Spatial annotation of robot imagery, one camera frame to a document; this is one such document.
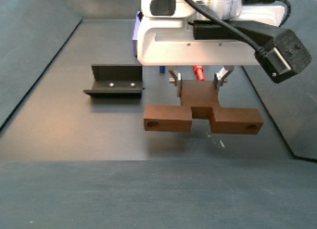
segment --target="red marker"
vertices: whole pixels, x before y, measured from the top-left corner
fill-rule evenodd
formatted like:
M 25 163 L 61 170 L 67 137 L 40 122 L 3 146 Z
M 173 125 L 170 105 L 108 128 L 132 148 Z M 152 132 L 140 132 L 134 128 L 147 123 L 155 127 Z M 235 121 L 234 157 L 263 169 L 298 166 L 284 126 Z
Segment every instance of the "red marker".
M 194 74 L 197 76 L 198 81 L 203 81 L 205 78 L 205 73 L 203 73 L 203 66 L 193 66 Z

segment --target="wooden block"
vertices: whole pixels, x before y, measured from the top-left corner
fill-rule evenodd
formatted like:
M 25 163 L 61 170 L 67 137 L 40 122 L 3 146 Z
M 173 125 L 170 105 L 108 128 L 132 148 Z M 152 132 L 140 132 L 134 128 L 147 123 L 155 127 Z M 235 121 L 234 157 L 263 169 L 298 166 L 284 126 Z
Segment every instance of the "wooden block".
M 219 107 L 214 81 L 182 81 L 181 105 L 191 107 L 194 119 L 210 119 L 213 108 Z
M 143 112 L 143 129 L 189 133 L 191 131 L 191 108 L 147 105 Z
M 210 130 L 215 134 L 258 134 L 262 123 L 254 108 L 214 108 Z

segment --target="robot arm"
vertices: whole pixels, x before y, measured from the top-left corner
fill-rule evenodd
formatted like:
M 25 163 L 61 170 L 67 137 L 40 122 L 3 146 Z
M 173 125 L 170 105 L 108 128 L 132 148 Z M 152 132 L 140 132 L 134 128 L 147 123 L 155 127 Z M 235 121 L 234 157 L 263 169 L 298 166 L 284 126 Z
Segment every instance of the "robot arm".
M 142 12 L 138 59 L 143 65 L 259 64 L 271 80 L 280 83 L 310 63 L 309 51 L 296 34 L 277 28 L 285 14 L 282 6 L 242 6 L 242 0 L 142 0 Z M 189 25 L 189 21 L 206 17 L 235 23 Z M 234 27 L 230 30 L 238 30 L 251 42 L 227 32 L 227 27 Z M 198 32 L 210 35 L 202 38 L 194 34 Z

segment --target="black cable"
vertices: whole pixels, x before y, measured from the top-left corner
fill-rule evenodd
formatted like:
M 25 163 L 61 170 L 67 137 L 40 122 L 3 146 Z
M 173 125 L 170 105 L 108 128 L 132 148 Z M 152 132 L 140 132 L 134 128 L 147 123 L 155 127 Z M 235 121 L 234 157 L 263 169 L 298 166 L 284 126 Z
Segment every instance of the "black cable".
M 246 42 L 253 47 L 253 49 L 255 50 L 257 53 L 259 53 L 265 56 L 266 51 L 247 35 L 245 35 L 239 30 L 237 30 L 233 26 L 230 26 L 221 19 L 214 17 L 199 5 L 195 4 L 195 2 L 193 0 L 185 0 L 185 1 L 206 18 L 209 18 L 219 26 L 222 26 L 229 32 L 231 32 L 235 36 L 238 36 L 241 38 L 241 40 L 243 42 Z
M 284 20 L 281 21 L 281 24 L 280 24 L 280 26 L 282 26 L 292 15 L 292 4 L 288 0 L 276 0 L 276 1 L 284 3 L 288 8 L 286 16 L 284 17 Z

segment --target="black metal bracket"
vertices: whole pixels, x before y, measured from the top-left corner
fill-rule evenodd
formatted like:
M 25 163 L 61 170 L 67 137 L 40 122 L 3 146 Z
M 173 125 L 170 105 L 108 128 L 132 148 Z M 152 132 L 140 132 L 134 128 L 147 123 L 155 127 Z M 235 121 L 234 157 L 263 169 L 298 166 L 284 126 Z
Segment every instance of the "black metal bracket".
M 92 97 L 136 95 L 142 97 L 140 65 L 92 65 L 94 85 L 84 93 Z

